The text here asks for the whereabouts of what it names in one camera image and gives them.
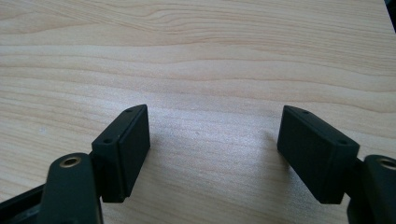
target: small hole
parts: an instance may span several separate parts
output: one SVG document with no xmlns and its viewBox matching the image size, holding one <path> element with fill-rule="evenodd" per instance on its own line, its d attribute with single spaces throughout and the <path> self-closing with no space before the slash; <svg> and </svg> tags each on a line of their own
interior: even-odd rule
<svg viewBox="0 0 396 224">
<path fill-rule="evenodd" d="M 379 159 L 378 161 L 383 167 L 386 167 L 390 170 L 396 170 L 396 162 L 387 159 Z"/>
<path fill-rule="evenodd" d="M 341 145 L 347 145 L 347 141 L 346 140 L 338 140 L 338 143 Z"/>
<path fill-rule="evenodd" d="M 113 140 L 111 138 L 107 138 L 105 140 L 103 140 L 104 143 L 106 144 L 110 144 Z"/>
<path fill-rule="evenodd" d="M 65 165 L 73 165 L 74 163 L 76 163 L 77 162 L 77 159 L 76 158 L 71 158 L 71 159 L 67 159 L 65 162 L 64 162 L 64 164 Z"/>
<path fill-rule="evenodd" d="M 72 157 L 72 158 L 65 159 L 59 165 L 61 167 L 63 167 L 63 168 L 69 168 L 69 167 L 72 167 L 72 166 L 75 166 L 75 165 L 79 164 L 80 162 L 81 162 L 81 158 L 80 157 Z"/>
</svg>

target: wood grain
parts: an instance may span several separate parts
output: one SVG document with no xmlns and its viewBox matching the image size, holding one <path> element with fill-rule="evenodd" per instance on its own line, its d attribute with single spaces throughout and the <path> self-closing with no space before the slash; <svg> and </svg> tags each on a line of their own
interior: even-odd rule
<svg viewBox="0 0 396 224">
<path fill-rule="evenodd" d="M 396 158 L 381 0 L 0 1 L 0 202 L 147 104 L 151 149 L 106 223 L 347 223 L 276 152 L 283 105 Z"/>
</svg>

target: black clamp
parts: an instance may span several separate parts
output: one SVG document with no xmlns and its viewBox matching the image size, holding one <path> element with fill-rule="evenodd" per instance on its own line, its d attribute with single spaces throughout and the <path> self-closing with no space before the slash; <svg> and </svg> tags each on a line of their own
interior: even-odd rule
<svg viewBox="0 0 396 224">
<path fill-rule="evenodd" d="M 131 195 L 149 151 L 146 105 L 124 110 L 92 142 L 92 152 L 54 161 L 45 185 L 0 204 L 0 223 L 103 223 L 99 198 Z"/>
<path fill-rule="evenodd" d="M 320 203 L 351 198 L 349 223 L 396 223 L 396 160 L 357 158 L 359 144 L 306 110 L 285 105 L 277 149 Z"/>
</svg>

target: wooden table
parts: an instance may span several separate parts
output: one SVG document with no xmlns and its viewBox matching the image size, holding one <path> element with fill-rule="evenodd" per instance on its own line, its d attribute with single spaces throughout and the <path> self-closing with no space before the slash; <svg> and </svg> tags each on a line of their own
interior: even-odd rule
<svg viewBox="0 0 396 224">
<path fill-rule="evenodd" d="M 382 0 L 0 4 L 0 202 L 140 104 L 151 149 L 106 223 L 347 223 L 277 153 L 283 105 L 396 158 Z"/>
</svg>

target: black plastic part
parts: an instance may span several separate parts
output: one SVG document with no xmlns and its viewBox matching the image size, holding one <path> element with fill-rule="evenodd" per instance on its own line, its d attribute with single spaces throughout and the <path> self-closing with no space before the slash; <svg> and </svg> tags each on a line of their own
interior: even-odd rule
<svg viewBox="0 0 396 224">
<path fill-rule="evenodd" d="M 359 145 L 314 114 L 285 105 L 277 149 L 321 203 L 340 203 Z"/>
<path fill-rule="evenodd" d="M 44 185 L 0 203 L 0 223 L 36 223 Z"/>
<path fill-rule="evenodd" d="M 92 142 L 90 155 L 104 203 L 122 203 L 131 195 L 149 147 L 146 105 L 124 110 Z"/>
<path fill-rule="evenodd" d="M 375 223 L 370 204 L 358 203 L 351 199 L 346 210 L 349 224 L 373 224 Z"/>
<path fill-rule="evenodd" d="M 361 182 L 361 173 L 364 163 L 356 159 L 355 164 L 346 170 L 344 174 L 344 190 L 345 193 L 355 201 L 356 204 L 369 204 L 367 201 L 366 192 L 364 191 L 363 183 Z"/>
<path fill-rule="evenodd" d="M 364 159 L 362 182 L 376 223 L 396 223 L 396 160 L 378 155 Z"/>
<path fill-rule="evenodd" d="M 37 223 L 103 223 L 89 155 L 73 153 L 52 163 Z"/>
</svg>

